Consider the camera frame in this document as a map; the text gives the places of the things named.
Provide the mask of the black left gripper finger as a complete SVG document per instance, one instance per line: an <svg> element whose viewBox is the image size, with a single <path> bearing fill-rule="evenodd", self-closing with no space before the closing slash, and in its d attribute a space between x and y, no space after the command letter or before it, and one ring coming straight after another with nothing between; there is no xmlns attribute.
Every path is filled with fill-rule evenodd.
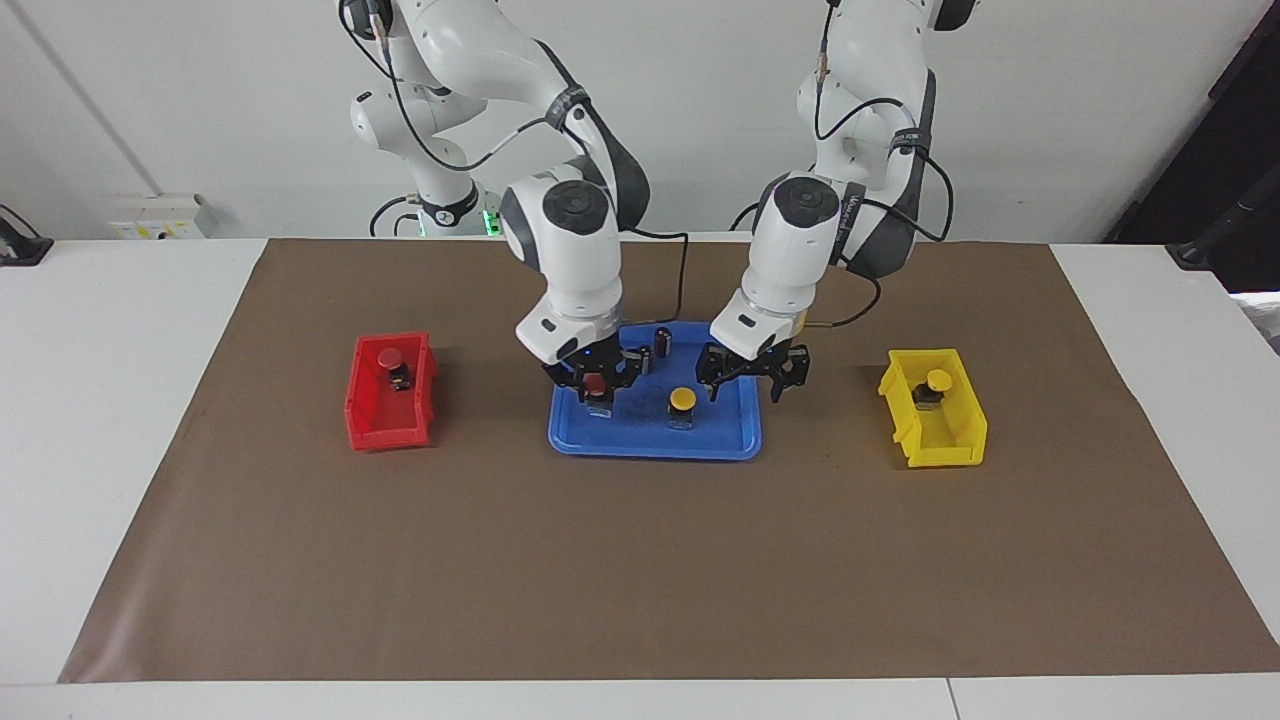
<svg viewBox="0 0 1280 720"><path fill-rule="evenodd" d="M765 375L771 379L771 402L778 404L786 389L803 387L810 370L806 345L777 345L765 352Z"/></svg>
<svg viewBox="0 0 1280 720"><path fill-rule="evenodd" d="M698 359L698 383L705 387L713 404L721 387L733 382L740 373L740 356L718 343L704 343Z"/></svg>

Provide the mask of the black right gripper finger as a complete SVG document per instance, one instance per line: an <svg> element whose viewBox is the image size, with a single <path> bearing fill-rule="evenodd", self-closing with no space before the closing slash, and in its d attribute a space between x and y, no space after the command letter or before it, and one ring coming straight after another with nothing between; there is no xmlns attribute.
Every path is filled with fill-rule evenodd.
<svg viewBox="0 0 1280 720"><path fill-rule="evenodd" d="M608 347L600 351L602 378L605 389L603 398L613 398L618 389L634 386L635 380L646 374L646 346Z"/></svg>
<svg viewBox="0 0 1280 720"><path fill-rule="evenodd" d="M581 359L567 357L558 363L543 364L541 369L554 386L572 389L581 404L593 393L588 387L588 375L593 372Z"/></svg>

